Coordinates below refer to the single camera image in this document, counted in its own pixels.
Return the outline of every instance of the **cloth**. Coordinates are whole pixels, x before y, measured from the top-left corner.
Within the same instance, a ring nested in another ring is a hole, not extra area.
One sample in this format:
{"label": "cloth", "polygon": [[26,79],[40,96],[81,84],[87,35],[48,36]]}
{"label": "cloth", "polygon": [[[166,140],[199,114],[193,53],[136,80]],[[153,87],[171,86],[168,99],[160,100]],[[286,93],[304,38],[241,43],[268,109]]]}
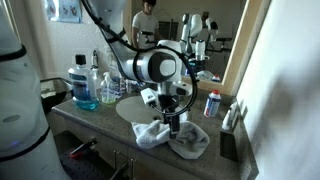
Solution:
{"label": "cloth", "polygon": [[[155,33],[156,29],[159,29],[159,21],[158,18],[154,15],[146,15],[142,11],[138,12],[132,21],[132,27],[139,29],[138,34],[138,43],[139,48],[150,48],[154,46],[154,44],[146,44],[145,43],[145,35],[141,34],[141,31],[152,32]],[[154,36],[148,36],[149,41],[154,41]]]}
{"label": "cloth", "polygon": [[163,124],[160,120],[151,124],[133,122],[132,128],[139,147],[150,149],[168,142],[170,148],[185,159],[197,159],[210,143],[207,133],[189,121],[180,122],[180,131],[176,139],[170,139],[169,125]]}

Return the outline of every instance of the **person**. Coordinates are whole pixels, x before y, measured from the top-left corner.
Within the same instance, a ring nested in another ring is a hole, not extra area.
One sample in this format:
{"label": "person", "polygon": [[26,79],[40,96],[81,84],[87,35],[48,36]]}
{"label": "person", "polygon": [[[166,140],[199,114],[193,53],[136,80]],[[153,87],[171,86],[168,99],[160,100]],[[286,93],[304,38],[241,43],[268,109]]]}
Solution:
{"label": "person", "polygon": [[135,48],[146,49],[163,39],[159,32],[159,21],[152,11],[157,0],[142,0],[143,10],[133,17],[132,44]]}

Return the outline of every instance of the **white towel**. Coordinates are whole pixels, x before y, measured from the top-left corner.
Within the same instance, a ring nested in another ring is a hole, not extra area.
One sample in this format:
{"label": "white towel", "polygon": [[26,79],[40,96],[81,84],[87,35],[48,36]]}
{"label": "white towel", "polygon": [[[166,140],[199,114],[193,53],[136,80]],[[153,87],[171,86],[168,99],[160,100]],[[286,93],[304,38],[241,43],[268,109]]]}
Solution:
{"label": "white towel", "polygon": [[176,139],[170,139],[169,125],[163,124],[160,120],[151,124],[133,122],[132,128],[139,147],[150,149],[168,142],[170,148],[185,159],[197,159],[210,143],[207,133],[189,121],[180,122],[180,131]]}

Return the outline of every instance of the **pump dispenser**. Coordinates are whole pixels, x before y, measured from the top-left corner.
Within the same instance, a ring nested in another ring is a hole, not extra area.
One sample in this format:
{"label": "pump dispenser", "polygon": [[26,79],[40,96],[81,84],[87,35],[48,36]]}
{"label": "pump dispenser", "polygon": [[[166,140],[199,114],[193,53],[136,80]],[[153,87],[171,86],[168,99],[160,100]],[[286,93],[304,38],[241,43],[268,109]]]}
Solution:
{"label": "pump dispenser", "polygon": [[104,80],[101,82],[102,102],[112,104],[116,102],[115,88],[116,84],[112,81],[109,72],[105,72]]}
{"label": "pump dispenser", "polygon": [[96,74],[92,69],[86,68],[85,55],[76,55],[76,64],[76,68],[68,70],[72,80],[73,100],[76,106],[93,110],[99,106],[95,88]]}

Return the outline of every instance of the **bathroom counter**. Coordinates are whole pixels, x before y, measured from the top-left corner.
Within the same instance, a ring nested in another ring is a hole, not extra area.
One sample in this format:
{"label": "bathroom counter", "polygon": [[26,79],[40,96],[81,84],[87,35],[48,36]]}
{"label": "bathroom counter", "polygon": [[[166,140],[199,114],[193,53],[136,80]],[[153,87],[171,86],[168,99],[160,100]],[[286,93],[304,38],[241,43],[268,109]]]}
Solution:
{"label": "bathroom counter", "polygon": [[[131,123],[122,119],[116,112],[116,104],[100,103],[95,111],[76,107],[72,100],[53,107],[52,111],[67,120],[81,124],[120,143],[134,148],[166,164],[181,169],[199,179],[240,179],[239,164],[220,156],[220,128],[222,119],[207,118],[203,115],[207,94],[198,94],[197,100],[188,112],[188,120],[201,127],[210,137],[210,144],[196,160],[186,160],[170,149],[167,143],[152,149],[141,149],[136,144],[136,136]],[[220,105],[226,112],[228,106]]]}

